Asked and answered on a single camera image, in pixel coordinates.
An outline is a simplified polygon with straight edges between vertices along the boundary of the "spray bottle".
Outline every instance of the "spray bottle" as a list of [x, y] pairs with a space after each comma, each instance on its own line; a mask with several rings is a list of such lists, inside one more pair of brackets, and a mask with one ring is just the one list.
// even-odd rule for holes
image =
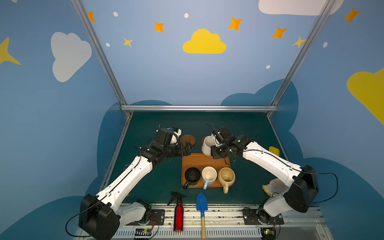
[[185, 197], [181, 193], [178, 192], [170, 192], [171, 199], [167, 206], [169, 206], [173, 200], [177, 199], [176, 207], [175, 207], [175, 219], [173, 222], [173, 231], [174, 232], [182, 232], [183, 231], [183, 217], [184, 217], [184, 208], [182, 206], [182, 199]]

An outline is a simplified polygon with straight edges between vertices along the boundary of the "white cloud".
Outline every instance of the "white cloud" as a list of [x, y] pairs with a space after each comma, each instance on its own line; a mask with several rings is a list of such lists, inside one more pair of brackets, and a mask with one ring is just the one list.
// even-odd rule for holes
[[[344, 0], [336, 0], [331, 14], [335, 13]], [[260, 0], [259, 10], [266, 14], [290, 14], [317, 16], [326, 0]]]
[[54, 33], [51, 48], [56, 59], [52, 67], [53, 75], [59, 82], [70, 79], [92, 55], [91, 45], [74, 33]]

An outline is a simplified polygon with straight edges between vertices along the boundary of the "black mounting plate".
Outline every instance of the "black mounting plate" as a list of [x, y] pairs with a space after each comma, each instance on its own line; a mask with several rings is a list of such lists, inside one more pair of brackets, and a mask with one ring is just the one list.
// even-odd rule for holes
[[[157, 221], [157, 222], [155, 222], [155, 226], [157, 224], [164, 225], [164, 213], [165, 213], [164, 209], [151, 209], [151, 216], [153, 216], [155, 218], [155, 220]], [[146, 225], [151, 226], [152, 223], [153, 223], [153, 220], [150, 219]], [[140, 226], [139, 222], [131, 222], [127, 225], [128, 226]]]
[[[244, 219], [245, 225], [262, 225], [257, 219], [256, 211], [257, 209], [250, 209], [250, 208], [243, 209], [243, 219]], [[276, 220], [276, 225], [284, 224], [283, 216], [281, 214], [275, 216], [274, 219]]]

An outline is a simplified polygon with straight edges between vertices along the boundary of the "tray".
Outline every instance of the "tray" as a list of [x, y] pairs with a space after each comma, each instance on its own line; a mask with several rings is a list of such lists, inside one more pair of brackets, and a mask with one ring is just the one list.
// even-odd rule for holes
[[[184, 174], [188, 168], [196, 167], [200, 171], [202, 171], [205, 167], [211, 166], [214, 169], [216, 169], [216, 171], [218, 172], [223, 167], [231, 168], [231, 164], [229, 164], [229, 157], [226, 157], [225, 160], [228, 164], [225, 163], [224, 158], [213, 159], [211, 156], [204, 155], [203, 153], [192, 153], [189, 156], [184, 156], [182, 160], [182, 168], [181, 168], [181, 185], [184, 185], [185, 182], [187, 181], [185, 179]], [[203, 178], [200, 179], [200, 181], [197, 183], [196, 186], [190, 186], [188, 188], [204, 187], [204, 183], [202, 179]], [[217, 181], [217, 178], [216, 178], [216, 181], [212, 185], [209, 185], [208, 187], [223, 187], [223, 186], [220, 185], [220, 183]]]

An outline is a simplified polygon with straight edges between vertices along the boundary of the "yellow cloud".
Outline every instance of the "yellow cloud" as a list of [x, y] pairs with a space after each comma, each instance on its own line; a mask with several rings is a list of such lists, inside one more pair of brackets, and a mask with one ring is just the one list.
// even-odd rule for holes
[[352, 95], [384, 124], [384, 68], [375, 74], [358, 72], [347, 82]]
[[220, 36], [207, 29], [199, 29], [192, 34], [191, 40], [183, 45], [186, 53], [222, 53], [227, 46], [221, 42]]

